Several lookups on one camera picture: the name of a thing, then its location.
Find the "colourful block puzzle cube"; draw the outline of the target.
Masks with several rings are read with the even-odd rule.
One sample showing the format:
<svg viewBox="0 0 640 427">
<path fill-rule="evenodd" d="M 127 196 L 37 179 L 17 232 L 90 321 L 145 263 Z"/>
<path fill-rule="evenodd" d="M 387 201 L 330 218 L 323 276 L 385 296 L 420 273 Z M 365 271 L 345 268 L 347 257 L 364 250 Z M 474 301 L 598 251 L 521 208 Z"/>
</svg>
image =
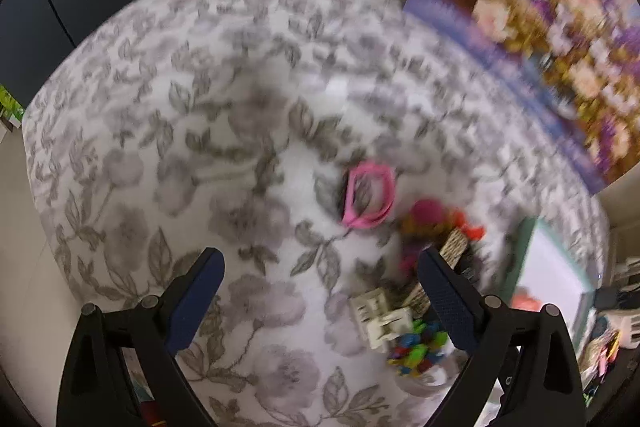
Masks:
<svg viewBox="0 0 640 427">
<path fill-rule="evenodd" d="M 410 332 L 394 340 L 387 364 L 399 376 L 421 377 L 446 357 L 448 343 L 439 321 L 414 321 Z"/>
</svg>

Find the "orange blue utility knife toy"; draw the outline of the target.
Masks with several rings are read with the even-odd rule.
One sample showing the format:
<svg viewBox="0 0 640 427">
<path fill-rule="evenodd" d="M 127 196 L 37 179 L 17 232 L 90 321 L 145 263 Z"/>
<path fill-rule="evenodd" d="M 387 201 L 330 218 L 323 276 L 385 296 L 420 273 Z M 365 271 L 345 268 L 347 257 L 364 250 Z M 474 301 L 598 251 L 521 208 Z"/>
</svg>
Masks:
<svg viewBox="0 0 640 427">
<path fill-rule="evenodd" d="M 537 297 L 530 295 L 526 287 L 515 289 L 510 307 L 522 311 L 539 312 L 544 304 Z"/>
</svg>

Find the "brown pink puppy toy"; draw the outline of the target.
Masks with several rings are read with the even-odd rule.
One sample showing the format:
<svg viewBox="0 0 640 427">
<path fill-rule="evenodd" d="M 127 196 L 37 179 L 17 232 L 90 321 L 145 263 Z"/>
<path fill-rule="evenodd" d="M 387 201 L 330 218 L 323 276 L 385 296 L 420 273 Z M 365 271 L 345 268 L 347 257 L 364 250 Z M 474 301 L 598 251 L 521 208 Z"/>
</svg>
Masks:
<svg viewBox="0 0 640 427">
<path fill-rule="evenodd" d="M 407 277 L 416 273 L 420 252 L 427 247 L 434 247 L 454 268 L 485 233 L 485 228 L 471 223 L 464 211 L 446 207 L 437 199 L 419 199 L 400 220 L 400 269 Z"/>
</svg>

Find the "black power adapter plugged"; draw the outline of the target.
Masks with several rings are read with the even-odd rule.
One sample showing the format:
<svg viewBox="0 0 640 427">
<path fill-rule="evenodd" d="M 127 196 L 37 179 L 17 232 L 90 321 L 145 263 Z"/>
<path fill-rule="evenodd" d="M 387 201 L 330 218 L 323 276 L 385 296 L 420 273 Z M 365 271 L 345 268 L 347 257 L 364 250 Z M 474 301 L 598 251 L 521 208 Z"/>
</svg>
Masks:
<svg viewBox="0 0 640 427">
<path fill-rule="evenodd" d="M 615 310 L 618 308 L 620 290 L 616 287 L 601 287 L 594 294 L 593 306 L 598 311 Z"/>
</svg>

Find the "teal shallow tray box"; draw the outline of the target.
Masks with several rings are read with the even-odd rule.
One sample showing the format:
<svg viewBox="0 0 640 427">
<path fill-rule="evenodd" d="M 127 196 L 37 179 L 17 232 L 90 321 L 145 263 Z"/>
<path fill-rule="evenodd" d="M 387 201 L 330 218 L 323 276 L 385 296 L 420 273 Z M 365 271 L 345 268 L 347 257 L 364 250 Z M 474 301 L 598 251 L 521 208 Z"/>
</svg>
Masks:
<svg viewBox="0 0 640 427">
<path fill-rule="evenodd" d="M 578 349 L 588 329 L 596 288 L 549 225 L 538 218 L 526 218 L 518 226 L 499 297 L 510 306 L 518 287 L 526 287 L 544 305 L 552 303 L 560 309 Z"/>
</svg>

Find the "pink wristband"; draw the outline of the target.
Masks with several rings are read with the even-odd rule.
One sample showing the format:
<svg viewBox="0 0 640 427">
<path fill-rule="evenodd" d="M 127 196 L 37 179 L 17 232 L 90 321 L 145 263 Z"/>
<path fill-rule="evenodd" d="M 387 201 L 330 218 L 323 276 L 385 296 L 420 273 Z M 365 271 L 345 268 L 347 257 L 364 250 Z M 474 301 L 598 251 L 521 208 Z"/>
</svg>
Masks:
<svg viewBox="0 0 640 427">
<path fill-rule="evenodd" d="M 395 200 L 393 169 L 372 161 L 360 162 L 345 173 L 342 225 L 369 230 L 382 225 Z"/>
</svg>

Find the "white cutout shelf rack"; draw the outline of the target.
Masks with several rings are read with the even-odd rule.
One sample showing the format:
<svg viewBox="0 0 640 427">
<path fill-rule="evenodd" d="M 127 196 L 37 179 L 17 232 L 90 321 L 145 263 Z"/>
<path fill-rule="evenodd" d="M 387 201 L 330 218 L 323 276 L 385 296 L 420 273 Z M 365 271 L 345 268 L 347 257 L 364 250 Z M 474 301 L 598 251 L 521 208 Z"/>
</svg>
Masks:
<svg viewBox="0 0 640 427">
<path fill-rule="evenodd" d="M 620 330 L 620 347 L 639 347 L 639 258 L 627 258 L 622 265 L 616 265 L 610 285 L 620 290 L 618 308 L 598 311 L 600 317 L 608 321 L 612 329 Z"/>
</svg>

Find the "grey floral tablecloth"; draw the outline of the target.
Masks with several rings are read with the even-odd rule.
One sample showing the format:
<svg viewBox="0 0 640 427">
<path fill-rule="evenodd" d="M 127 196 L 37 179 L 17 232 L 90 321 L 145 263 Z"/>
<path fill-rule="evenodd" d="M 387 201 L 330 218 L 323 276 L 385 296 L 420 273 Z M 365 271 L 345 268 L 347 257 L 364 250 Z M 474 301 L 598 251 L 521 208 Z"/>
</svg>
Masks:
<svg viewBox="0 0 640 427">
<path fill-rule="evenodd" d="M 226 275 L 179 357 L 221 426 L 421 426 L 422 383 L 362 341 L 349 299 L 401 285 L 390 220 L 342 225 L 347 168 L 393 169 L 395 212 L 431 196 L 486 234 L 501 281 L 526 217 L 590 281 L 608 221 L 502 80 L 395 0 L 136 0 L 73 50 L 23 118 L 28 179 L 76 298 L 128 309 L 206 247 Z"/>
</svg>

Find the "floral painting canvas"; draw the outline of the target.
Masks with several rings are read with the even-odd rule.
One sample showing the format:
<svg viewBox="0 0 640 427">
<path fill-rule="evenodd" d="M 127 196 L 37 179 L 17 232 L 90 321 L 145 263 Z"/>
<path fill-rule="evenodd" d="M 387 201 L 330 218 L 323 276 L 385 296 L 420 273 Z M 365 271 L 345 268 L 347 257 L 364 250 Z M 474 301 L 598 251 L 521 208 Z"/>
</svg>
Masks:
<svg viewBox="0 0 640 427">
<path fill-rule="evenodd" d="M 547 130 L 590 191 L 639 160 L 638 0 L 407 0 Z"/>
</svg>

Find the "cream hair claw clip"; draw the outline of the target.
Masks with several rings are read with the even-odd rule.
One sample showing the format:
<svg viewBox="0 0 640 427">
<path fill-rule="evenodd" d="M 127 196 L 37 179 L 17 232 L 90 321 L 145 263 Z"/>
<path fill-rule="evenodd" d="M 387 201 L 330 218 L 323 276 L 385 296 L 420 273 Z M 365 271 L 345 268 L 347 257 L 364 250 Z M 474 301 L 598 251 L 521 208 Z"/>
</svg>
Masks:
<svg viewBox="0 0 640 427">
<path fill-rule="evenodd" d="M 352 297 L 349 302 L 360 335 L 373 351 L 387 352 L 394 340 L 412 332 L 411 310 L 392 309 L 381 288 Z"/>
</svg>

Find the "pile of colourful hair accessories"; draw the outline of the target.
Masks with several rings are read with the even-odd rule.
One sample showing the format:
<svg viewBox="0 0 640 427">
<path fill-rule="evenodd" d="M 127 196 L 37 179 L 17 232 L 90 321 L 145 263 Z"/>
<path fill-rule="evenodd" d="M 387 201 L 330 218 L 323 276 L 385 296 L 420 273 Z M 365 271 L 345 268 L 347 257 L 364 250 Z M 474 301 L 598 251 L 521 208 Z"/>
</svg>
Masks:
<svg viewBox="0 0 640 427">
<path fill-rule="evenodd" d="M 579 361 L 582 396 L 589 407 L 620 351 L 620 330 L 593 327 Z"/>
</svg>

